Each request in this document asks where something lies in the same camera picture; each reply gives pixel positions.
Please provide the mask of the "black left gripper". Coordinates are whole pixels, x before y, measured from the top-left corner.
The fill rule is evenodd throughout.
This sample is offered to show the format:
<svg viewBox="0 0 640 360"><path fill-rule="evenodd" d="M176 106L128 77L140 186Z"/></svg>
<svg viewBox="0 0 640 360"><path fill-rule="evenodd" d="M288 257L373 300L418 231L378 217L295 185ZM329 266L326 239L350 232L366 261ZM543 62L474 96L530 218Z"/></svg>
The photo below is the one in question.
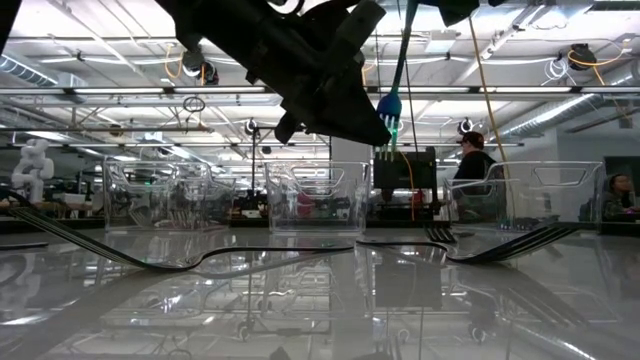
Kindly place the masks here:
<svg viewBox="0 0 640 360"><path fill-rule="evenodd" d="M391 135L362 83L361 47L385 10L374 1L326 1L284 15L256 0L175 0L169 15L188 50L207 39L284 98L294 99L274 129L287 144L302 129L379 146Z"/></svg>

